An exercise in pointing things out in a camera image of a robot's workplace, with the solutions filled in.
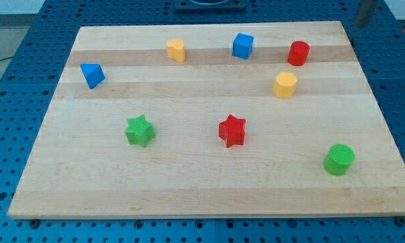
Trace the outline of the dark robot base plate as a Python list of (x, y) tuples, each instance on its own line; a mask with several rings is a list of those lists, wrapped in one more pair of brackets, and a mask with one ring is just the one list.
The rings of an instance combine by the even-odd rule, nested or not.
[(244, 10), (248, 0), (173, 0), (173, 8), (179, 11)]

